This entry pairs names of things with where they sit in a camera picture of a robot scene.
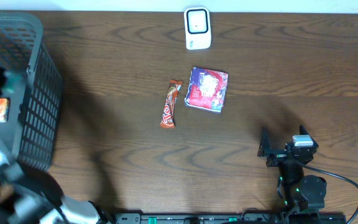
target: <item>gray plastic basket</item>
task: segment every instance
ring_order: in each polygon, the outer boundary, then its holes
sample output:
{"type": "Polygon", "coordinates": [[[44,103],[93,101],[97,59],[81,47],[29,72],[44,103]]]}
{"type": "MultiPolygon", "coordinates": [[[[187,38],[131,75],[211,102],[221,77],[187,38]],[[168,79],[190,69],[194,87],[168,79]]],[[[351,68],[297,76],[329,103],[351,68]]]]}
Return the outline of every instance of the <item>gray plastic basket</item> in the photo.
{"type": "Polygon", "coordinates": [[[25,74],[14,87],[9,118],[0,123],[1,141],[19,162],[50,166],[61,107],[63,80],[42,43],[44,29],[33,15],[0,12],[0,66],[25,74]]]}

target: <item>wooden table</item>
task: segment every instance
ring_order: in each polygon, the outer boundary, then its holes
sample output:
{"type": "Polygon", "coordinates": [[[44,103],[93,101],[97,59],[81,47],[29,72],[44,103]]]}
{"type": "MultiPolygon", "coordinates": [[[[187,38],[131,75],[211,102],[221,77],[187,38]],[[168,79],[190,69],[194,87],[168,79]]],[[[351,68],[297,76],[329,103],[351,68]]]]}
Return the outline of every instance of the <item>wooden table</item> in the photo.
{"type": "MultiPolygon", "coordinates": [[[[282,147],[299,124],[320,145],[310,165],[358,183],[358,15],[212,13],[212,46],[189,51],[182,13],[33,13],[65,78],[50,173],[67,195],[154,213],[279,207],[260,130],[282,147]],[[221,114],[184,105],[195,66],[229,74],[221,114]],[[170,79],[184,85],[167,130],[170,79]]],[[[324,211],[350,218],[357,189],[322,176],[324,211]]]]}

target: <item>white wall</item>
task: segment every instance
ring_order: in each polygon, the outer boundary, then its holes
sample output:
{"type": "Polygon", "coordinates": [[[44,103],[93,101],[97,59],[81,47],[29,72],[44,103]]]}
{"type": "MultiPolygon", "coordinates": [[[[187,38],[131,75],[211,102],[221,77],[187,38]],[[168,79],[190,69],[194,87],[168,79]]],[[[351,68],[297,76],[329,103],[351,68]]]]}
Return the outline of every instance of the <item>white wall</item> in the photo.
{"type": "Polygon", "coordinates": [[[358,13],[358,0],[0,0],[0,9],[165,11],[205,6],[211,12],[358,13]]]}

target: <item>white electronic device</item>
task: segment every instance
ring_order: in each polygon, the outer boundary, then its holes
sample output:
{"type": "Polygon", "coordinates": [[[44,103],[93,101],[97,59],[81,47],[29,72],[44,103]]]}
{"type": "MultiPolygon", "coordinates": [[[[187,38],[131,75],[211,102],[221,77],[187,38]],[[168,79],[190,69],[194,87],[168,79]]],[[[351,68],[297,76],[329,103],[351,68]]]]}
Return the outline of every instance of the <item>white electronic device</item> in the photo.
{"type": "Polygon", "coordinates": [[[185,11],[186,48],[207,49],[211,46],[211,22],[205,7],[192,7],[185,11]]]}

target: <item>pink and blue package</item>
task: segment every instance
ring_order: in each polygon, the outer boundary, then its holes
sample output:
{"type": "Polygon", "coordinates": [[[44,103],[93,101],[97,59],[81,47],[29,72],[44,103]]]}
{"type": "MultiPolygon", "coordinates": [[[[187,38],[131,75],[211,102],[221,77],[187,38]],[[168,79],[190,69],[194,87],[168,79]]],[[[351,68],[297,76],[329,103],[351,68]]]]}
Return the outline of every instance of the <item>pink and blue package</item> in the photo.
{"type": "Polygon", "coordinates": [[[185,98],[186,106],[220,113],[226,94],[228,76],[224,72],[194,67],[185,98]]]}

